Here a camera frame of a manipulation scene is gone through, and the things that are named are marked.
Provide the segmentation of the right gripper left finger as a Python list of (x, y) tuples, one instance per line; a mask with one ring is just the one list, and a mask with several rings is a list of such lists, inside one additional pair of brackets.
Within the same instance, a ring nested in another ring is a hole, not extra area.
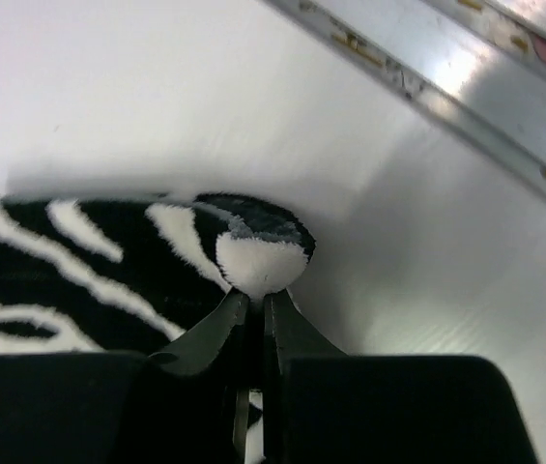
[(0, 463), (241, 463), (248, 297), (152, 355), (0, 334)]

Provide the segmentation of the zebra striped blanket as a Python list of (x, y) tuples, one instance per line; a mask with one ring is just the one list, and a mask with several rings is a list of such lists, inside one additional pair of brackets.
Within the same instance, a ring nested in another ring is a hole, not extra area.
[(225, 192), (0, 197), (0, 355), (151, 355), (234, 289), (293, 284), (316, 241), (290, 211)]

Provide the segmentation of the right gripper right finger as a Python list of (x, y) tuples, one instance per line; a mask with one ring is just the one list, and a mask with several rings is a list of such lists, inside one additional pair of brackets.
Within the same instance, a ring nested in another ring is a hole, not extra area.
[(280, 292), (264, 302), (271, 463), (534, 463), (516, 398), (466, 355), (353, 356)]

